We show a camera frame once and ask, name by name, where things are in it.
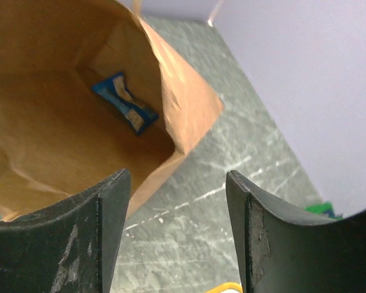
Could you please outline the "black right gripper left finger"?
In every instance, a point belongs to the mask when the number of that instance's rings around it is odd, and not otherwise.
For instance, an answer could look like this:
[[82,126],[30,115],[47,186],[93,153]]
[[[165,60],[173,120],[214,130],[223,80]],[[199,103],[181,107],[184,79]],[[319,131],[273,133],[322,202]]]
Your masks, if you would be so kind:
[[47,208],[0,222],[0,292],[109,292],[131,194],[123,169]]

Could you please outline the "brown paper bag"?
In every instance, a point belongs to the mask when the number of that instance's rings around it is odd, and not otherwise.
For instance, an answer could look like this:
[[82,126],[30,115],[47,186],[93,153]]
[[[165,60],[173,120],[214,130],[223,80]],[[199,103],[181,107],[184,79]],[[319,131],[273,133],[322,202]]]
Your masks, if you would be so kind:
[[[159,114],[139,136],[91,87],[123,72]],[[0,219],[131,172],[134,212],[213,126],[213,88],[118,1],[0,1]]]

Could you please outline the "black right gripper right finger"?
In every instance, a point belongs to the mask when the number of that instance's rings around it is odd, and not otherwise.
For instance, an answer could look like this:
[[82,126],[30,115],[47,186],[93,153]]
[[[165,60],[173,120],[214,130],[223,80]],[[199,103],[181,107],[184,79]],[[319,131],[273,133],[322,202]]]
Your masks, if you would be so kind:
[[244,292],[366,292],[366,210],[313,214],[235,170],[226,199]]

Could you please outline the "green Chiuba chips bag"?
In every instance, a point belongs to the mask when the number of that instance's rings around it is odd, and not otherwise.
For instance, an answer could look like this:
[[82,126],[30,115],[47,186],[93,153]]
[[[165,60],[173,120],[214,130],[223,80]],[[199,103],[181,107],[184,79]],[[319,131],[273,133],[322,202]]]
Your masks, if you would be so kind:
[[342,214],[335,213],[333,205],[330,201],[326,201],[326,202],[320,203],[320,204],[310,205],[310,206],[306,207],[304,210],[314,213],[314,214],[323,215],[323,216],[326,216],[326,217],[329,217],[329,218],[335,219],[335,220],[343,219]]

